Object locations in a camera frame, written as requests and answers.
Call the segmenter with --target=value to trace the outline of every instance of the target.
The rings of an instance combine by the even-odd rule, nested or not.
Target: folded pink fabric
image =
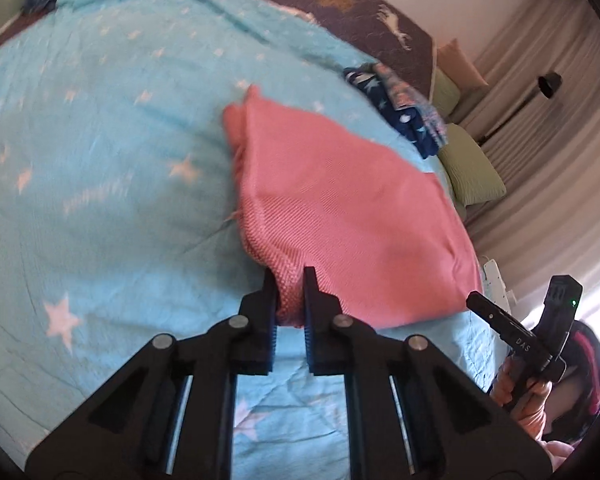
[[[280,290],[280,324],[301,326],[302,269],[375,328],[464,310],[482,284],[474,248],[433,174],[322,115],[252,86],[224,110],[246,251]]]

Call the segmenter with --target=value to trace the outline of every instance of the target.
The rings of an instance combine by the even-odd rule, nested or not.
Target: navy blue star-patterned cloth
[[[380,78],[363,68],[344,69],[344,78],[371,101],[392,128],[416,147],[422,158],[435,155],[440,146],[416,107],[395,110]]]

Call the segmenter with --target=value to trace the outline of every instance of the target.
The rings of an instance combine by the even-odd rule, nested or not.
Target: brown patterned fabric
[[[429,96],[434,64],[432,39],[384,0],[271,1],[312,13],[334,36],[378,58],[421,94]],[[18,20],[0,38],[0,44],[37,19],[39,16]]]

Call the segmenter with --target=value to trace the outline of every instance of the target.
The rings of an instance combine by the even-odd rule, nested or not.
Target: white power strip
[[[491,289],[491,301],[493,301],[493,303],[499,306],[502,310],[505,310],[511,314],[509,296],[511,296],[514,301],[515,296],[513,296],[512,291],[507,293],[507,286],[502,281],[498,264],[495,260],[489,260],[484,264],[483,268],[484,275],[486,276],[487,282],[489,283],[489,287]]]

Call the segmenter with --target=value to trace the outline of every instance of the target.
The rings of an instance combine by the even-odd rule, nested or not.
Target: person
[[[554,471],[573,452],[600,413],[600,341],[589,326],[574,321],[561,357],[567,365],[562,379],[529,379],[529,398],[516,422],[549,455]],[[512,361],[507,357],[493,381],[490,396],[497,405],[512,400]]]

